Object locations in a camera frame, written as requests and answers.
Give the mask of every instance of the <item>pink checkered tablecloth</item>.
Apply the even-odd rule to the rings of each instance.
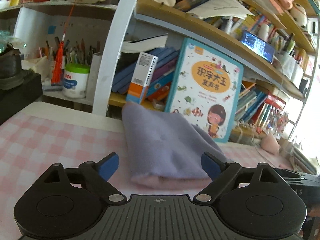
[[[254,147],[219,145],[225,155],[244,167],[266,162],[274,167],[290,166]],[[124,134],[86,128],[18,113],[0,126],[0,240],[18,239],[21,234],[13,218],[13,208],[35,180],[53,163],[65,168],[99,161],[111,152],[120,158],[120,167],[109,182],[129,197],[131,194],[190,194],[199,190],[159,191],[130,182],[127,146]]]

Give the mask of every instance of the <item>metal screw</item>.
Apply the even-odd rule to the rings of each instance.
[[[109,196],[109,200],[112,202],[119,202],[122,201],[124,199],[124,197],[120,194],[113,194],[111,196]]]
[[[200,202],[208,202],[211,200],[211,196],[209,196],[207,194],[200,194],[200,195],[196,196],[196,199]]]

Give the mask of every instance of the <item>green lid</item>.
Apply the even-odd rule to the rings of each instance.
[[[87,65],[70,63],[66,64],[65,70],[72,73],[88,74],[90,72],[90,67]]]

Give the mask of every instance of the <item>folded towel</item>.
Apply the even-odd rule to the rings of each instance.
[[[201,168],[202,153],[229,161],[205,131],[181,114],[127,103],[122,120],[135,183],[155,189],[203,188],[211,180]]]

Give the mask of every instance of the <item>black box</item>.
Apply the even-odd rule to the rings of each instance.
[[[29,74],[18,87],[0,90],[0,125],[42,95],[41,76]]]

